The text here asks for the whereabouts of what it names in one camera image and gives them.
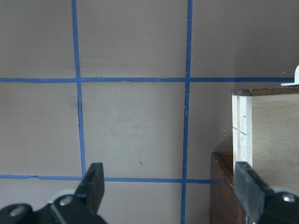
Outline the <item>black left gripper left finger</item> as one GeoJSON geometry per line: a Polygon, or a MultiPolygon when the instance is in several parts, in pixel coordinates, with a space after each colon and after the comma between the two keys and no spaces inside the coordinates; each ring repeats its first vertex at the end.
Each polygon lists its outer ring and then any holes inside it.
{"type": "Polygon", "coordinates": [[[29,204],[17,203],[0,210],[2,224],[103,224],[97,214],[103,195],[102,163],[92,163],[73,194],[57,197],[34,211],[29,204]]]}

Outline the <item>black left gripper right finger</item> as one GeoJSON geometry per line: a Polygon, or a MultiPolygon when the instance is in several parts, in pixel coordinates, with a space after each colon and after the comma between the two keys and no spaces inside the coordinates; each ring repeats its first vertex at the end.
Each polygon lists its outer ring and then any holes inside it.
{"type": "Polygon", "coordinates": [[[297,224],[299,196],[269,186],[245,161],[235,163],[234,193],[255,224],[297,224]]]}

